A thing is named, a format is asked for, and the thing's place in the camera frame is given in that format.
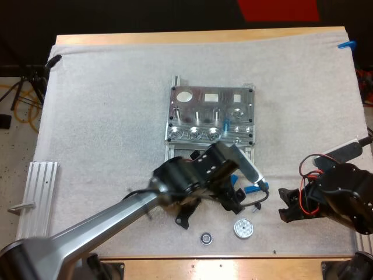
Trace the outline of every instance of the red object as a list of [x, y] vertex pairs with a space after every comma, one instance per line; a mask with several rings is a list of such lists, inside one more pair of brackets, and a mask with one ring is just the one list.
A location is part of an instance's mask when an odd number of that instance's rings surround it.
[[316, 0], [238, 0], [247, 22], [318, 22]]

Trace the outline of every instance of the metal bar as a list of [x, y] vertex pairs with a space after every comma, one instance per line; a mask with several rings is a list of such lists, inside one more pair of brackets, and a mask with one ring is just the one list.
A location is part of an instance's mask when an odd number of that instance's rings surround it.
[[84, 253], [92, 251], [158, 204], [158, 195], [153, 192], [135, 194], [122, 200], [53, 236], [51, 239], [56, 254], [66, 262], [77, 260]]

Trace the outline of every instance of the blue clip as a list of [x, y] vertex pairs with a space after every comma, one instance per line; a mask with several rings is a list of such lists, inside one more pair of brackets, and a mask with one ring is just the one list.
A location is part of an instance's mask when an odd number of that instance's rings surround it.
[[351, 50], [354, 51], [356, 48], [356, 41], [352, 40], [352, 41], [348, 41], [348, 42], [341, 43], [338, 45], [338, 48], [347, 48], [347, 47], [350, 47]]
[[[266, 190], [268, 190], [269, 185], [267, 182], [265, 182]], [[248, 187], [244, 187], [244, 191], [246, 194], [255, 193], [256, 191], [260, 191], [261, 188], [258, 185], [249, 185]]]
[[[237, 182], [237, 180], [238, 180], [238, 176], [232, 174], [231, 175], [232, 186], [234, 186], [234, 184]], [[265, 185], [266, 185], [266, 189], [268, 190], [268, 188], [269, 188], [268, 183], [265, 182]], [[261, 190], [261, 188], [258, 185], [249, 185], [247, 187], [244, 187], [244, 191], [245, 191], [246, 194], [250, 194], [252, 192], [255, 193], [255, 192], [260, 191], [260, 190]]]

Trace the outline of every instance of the metal peg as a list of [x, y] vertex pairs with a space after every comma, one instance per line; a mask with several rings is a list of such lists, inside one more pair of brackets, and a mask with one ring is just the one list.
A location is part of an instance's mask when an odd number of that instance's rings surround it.
[[13, 207], [10, 207], [8, 209], [8, 212], [19, 216], [21, 214], [22, 209], [34, 209], [35, 207], [36, 207], [35, 202], [31, 201], [31, 202], [14, 205]]

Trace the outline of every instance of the circular hole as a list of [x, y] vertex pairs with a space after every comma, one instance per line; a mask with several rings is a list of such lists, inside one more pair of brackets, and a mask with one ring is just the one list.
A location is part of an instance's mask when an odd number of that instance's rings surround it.
[[192, 94], [190, 92], [181, 92], [177, 95], [176, 99], [180, 102], [188, 102], [192, 99]]

